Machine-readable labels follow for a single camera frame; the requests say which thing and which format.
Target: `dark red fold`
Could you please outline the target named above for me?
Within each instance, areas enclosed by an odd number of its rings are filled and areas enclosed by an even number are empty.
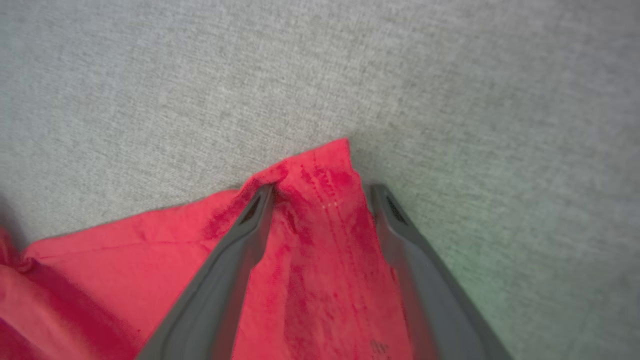
[[[349,144],[337,140],[229,190],[32,244],[0,240],[0,358],[132,359],[262,184],[273,223],[234,359],[411,357]]]

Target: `red fabric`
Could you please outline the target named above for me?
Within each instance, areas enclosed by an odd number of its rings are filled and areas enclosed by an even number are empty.
[[[401,297],[347,140],[228,190],[19,256],[0,233],[1,359],[132,359],[256,189],[275,182],[234,359],[409,359]]]

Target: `red garment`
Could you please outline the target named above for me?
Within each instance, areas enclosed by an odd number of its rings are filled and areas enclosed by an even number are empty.
[[[132,359],[256,189],[275,182],[234,359],[411,357],[349,144],[259,172],[241,190],[40,240],[0,233],[0,359]]]

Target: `gray background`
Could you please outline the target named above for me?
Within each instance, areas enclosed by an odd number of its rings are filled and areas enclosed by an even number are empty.
[[[340,136],[518,359],[640,343],[636,0],[1,0],[20,246]]]

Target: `red cloth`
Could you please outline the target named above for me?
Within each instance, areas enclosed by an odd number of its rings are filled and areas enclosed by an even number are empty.
[[[286,159],[241,190],[37,241],[0,233],[1,359],[132,359],[256,189],[275,182],[234,359],[409,359],[347,140]]]

